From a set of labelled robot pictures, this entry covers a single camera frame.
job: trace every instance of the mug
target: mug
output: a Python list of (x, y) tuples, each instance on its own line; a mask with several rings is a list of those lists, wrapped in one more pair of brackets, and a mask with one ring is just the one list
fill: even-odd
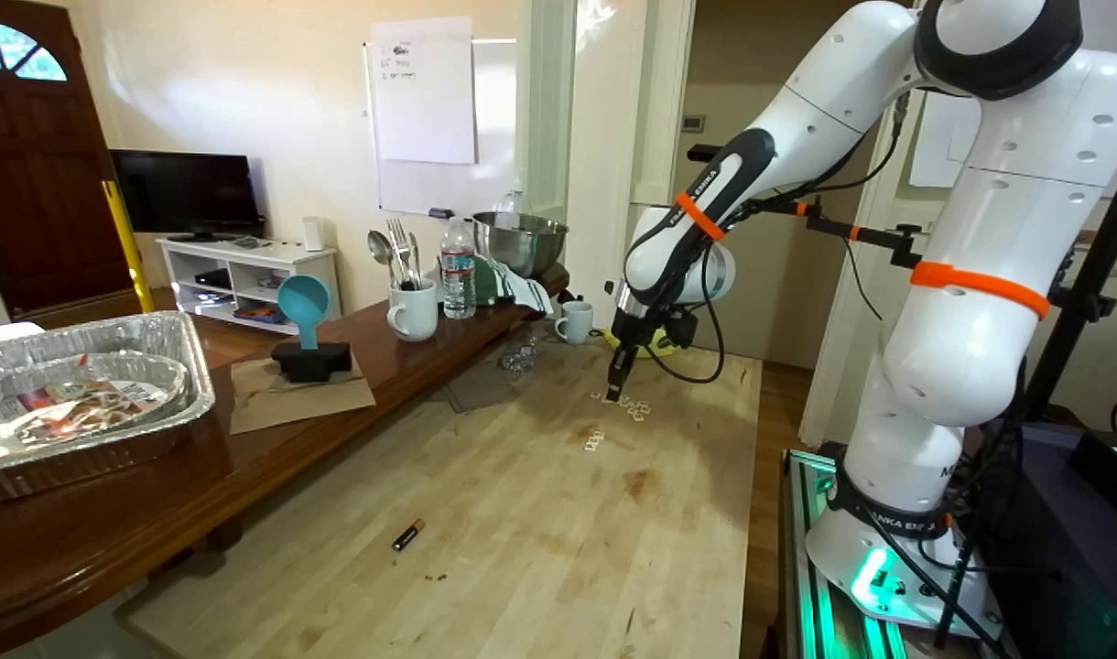
[(594, 331), (594, 302), (585, 300), (563, 300), (556, 309), (553, 331), (563, 343), (585, 343)]
[(386, 321), (398, 340), (430, 340), (440, 331), (440, 291), (435, 283), (398, 283), (387, 291)]

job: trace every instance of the aluminum tray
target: aluminum tray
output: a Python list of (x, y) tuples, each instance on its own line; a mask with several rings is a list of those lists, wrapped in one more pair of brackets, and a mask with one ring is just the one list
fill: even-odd
[(48, 362), (100, 350), (144, 350), (156, 357), (175, 357), (188, 378), (175, 398), (166, 409), (145, 412), (144, 422), (114, 426), (106, 431), (81, 434), (48, 450), (0, 457), (0, 503), (95, 479), (163, 457), (182, 434), (174, 429), (194, 426), (218, 404), (218, 389), (194, 321), (178, 310), (124, 315), (111, 321), (83, 321), (38, 337), (0, 340), (0, 392), (6, 389), (6, 379), (14, 379), (14, 372), (42, 372), (42, 366)]

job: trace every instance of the foil tray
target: foil tray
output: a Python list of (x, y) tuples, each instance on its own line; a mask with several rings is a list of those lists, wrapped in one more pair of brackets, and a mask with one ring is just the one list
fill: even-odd
[(27, 412), (20, 395), (65, 389), (81, 362), (100, 379), (154, 389), (154, 406), (75, 440), (0, 454), (0, 503), (145, 464), (188, 434), (175, 429), (218, 406), (194, 321), (154, 310), (0, 340), (0, 426)]

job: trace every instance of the wooden tabletop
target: wooden tabletop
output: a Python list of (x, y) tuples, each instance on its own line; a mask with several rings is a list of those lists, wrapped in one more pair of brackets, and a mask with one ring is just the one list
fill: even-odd
[(763, 370), (729, 357), (696, 389), (640, 357), (605, 404), (608, 355), (537, 340), (526, 372), (485, 357), (124, 621), (222, 659), (739, 654)]
[(227, 366), (268, 355), (281, 337), (197, 320), (219, 406), (182, 429), (174, 454), (0, 506), (0, 650), (144, 581), (204, 533), (281, 495), (340, 445), (407, 412), (521, 321), (521, 309), (500, 309), (468, 321), (440, 321), (430, 343), (398, 343), (386, 324), (386, 302), (357, 310), (324, 324), (324, 340), (352, 343), (377, 406), (227, 434)]

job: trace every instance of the white robotic arm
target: white robotic arm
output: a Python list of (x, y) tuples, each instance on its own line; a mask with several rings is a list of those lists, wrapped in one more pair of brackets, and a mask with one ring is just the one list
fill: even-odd
[[(1079, 0), (850, 7), (692, 190), (639, 224), (608, 395), (623, 395), (634, 350), (661, 324), (673, 337), (684, 302), (729, 287), (708, 273), (729, 261), (716, 243), (736, 218), (812, 190), (906, 86), (983, 97), (983, 133), (867, 370), (839, 495), (806, 550), (866, 611), (934, 625), (954, 577), (943, 564), (955, 551), (943, 499), (963, 429), (1007, 409), (1048, 315), (1043, 291), (1117, 173), (1117, 55), (1079, 47)], [(867, 551), (895, 539), (910, 544), (906, 555), (934, 561), (887, 561), (897, 564), (887, 577), (855, 588)], [(960, 605), (971, 625), (955, 630), (994, 630), (977, 570)]]

